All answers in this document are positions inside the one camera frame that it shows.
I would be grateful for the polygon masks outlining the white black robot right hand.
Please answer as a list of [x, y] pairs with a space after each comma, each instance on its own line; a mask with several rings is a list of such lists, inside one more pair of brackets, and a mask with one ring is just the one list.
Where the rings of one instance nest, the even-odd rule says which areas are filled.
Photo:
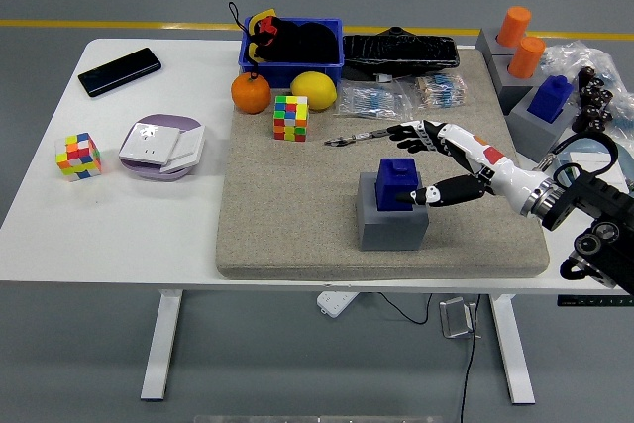
[[551, 179], [541, 171], [525, 170], [502, 152], [462, 127], [427, 120], [410, 121], [387, 129], [397, 146], [415, 154], [438, 152], [452, 158], [484, 185], [484, 190], [506, 198], [523, 216], [532, 212]]

